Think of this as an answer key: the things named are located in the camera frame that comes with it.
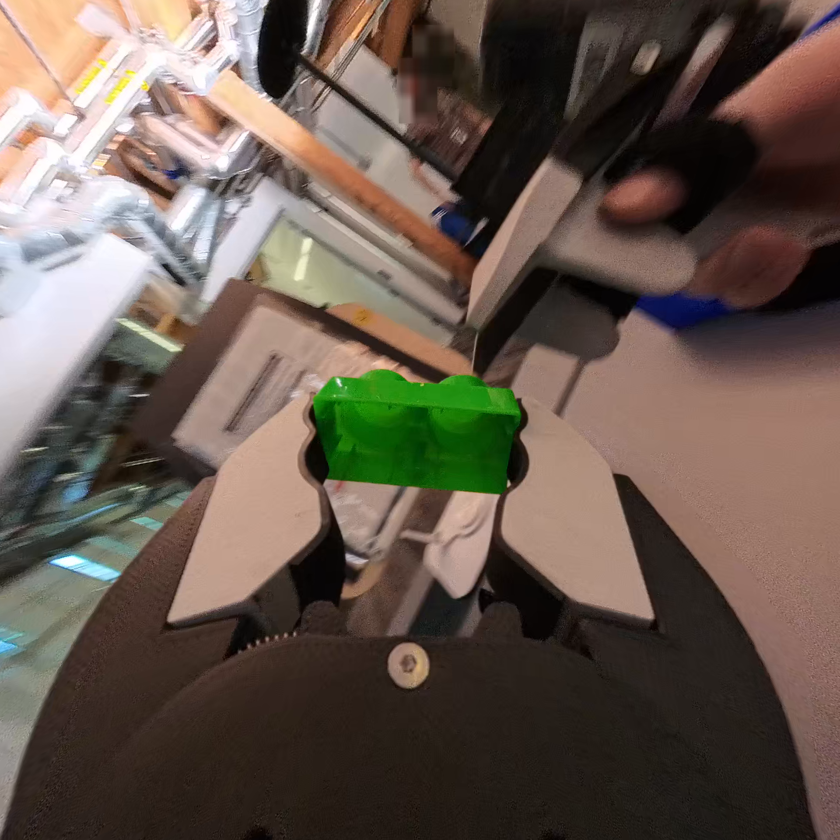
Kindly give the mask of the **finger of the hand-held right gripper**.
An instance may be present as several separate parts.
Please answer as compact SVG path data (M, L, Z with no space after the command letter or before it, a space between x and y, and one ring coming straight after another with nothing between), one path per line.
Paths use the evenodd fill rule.
M487 326L537 268L638 296L686 288L697 268L688 239L664 224L617 224L601 212L607 185L545 159L477 264L467 323Z
M476 326L476 373L500 368L514 392L564 414L585 367L617 347L621 295L582 280L529 276Z

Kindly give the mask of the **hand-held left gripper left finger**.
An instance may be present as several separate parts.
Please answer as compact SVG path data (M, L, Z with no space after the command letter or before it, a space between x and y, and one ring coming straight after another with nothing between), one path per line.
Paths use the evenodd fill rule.
M301 396L250 435L217 472L166 621L188 627L252 616L279 627L290 566L329 531L327 498L306 465L316 430Z

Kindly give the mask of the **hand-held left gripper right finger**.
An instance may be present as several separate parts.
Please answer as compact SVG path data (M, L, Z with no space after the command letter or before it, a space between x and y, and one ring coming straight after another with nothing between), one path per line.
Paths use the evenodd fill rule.
M567 421L521 400L525 466L497 507L497 544L586 616L651 627L648 595L610 466Z

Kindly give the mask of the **blue plastic bin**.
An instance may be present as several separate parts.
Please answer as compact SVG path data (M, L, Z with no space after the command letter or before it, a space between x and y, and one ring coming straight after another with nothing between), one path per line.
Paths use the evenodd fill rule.
M783 24L781 17L780 5L753 6L743 12L721 57L688 106L687 115L710 115L722 99L757 75L795 39L808 38L837 25L838 2L808 25L797 19ZM758 312L796 312L838 301L838 205L833 210L819 219L805 217L805 235L812 240L814 253L794 283L760 306ZM642 297L637 310L674 330L727 317L736 311L725 301L689 297L684 292L669 297Z

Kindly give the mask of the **green toy brick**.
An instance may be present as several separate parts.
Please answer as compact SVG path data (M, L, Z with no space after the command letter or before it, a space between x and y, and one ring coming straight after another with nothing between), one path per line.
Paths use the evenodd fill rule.
M328 380L312 409L331 480L491 495L508 486L522 420L508 388L369 371Z

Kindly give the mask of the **person's right hand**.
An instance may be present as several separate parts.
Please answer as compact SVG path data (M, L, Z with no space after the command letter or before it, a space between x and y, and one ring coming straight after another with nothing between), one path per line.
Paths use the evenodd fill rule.
M713 116L741 124L755 142L748 187L757 200L786 214L838 213L838 21L795 42ZM791 287L814 253L785 226L745 227L698 263L683 292L758 308Z

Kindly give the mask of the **blue fabric bag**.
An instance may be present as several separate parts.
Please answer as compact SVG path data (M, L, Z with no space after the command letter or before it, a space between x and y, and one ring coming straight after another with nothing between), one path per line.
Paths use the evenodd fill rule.
M479 259L487 250L487 222L477 219L463 198L439 204L430 216L434 226L469 256Z

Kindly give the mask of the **black office chair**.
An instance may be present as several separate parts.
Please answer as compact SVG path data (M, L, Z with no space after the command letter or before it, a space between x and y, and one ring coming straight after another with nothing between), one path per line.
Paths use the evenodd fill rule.
M454 184L476 222L498 224L557 138L586 18L581 2L489 2L479 42L481 90L498 106Z

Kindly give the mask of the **white tablet stand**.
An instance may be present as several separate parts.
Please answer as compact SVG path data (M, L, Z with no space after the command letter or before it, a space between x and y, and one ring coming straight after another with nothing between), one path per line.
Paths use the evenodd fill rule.
M407 528L405 523L420 489L405 488L374 538L367 564L355 582L343 586L342 598L353 600L368 592L382 577L385 556L396 540L422 544L423 567L446 594L461 599L479 581L487 562L498 495L457 491L449 496L431 532Z

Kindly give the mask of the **black instruction sheet board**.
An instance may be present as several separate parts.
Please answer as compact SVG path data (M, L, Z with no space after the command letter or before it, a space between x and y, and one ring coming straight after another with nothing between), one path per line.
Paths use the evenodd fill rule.
M198 481L292 401L312 397L335 376L371 370L443 380L326 308L230 280L154 386L133 431L178 476Z

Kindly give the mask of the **wooden support post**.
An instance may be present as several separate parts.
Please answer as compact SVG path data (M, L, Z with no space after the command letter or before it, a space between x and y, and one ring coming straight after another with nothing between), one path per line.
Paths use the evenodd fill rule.
M222 72L206 100L316 182L403 236L415 250L446 269L462 288L470 289L476 261L455 241L370 181L233 71Z

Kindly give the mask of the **silver ventilation duct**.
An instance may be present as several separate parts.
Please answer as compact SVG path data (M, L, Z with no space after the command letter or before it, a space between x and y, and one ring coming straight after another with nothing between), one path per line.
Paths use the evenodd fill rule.
M79 189L77 212L86 228L119 233L146 250L180 285L193 287L205 280L207 270L142 187L101 176Z

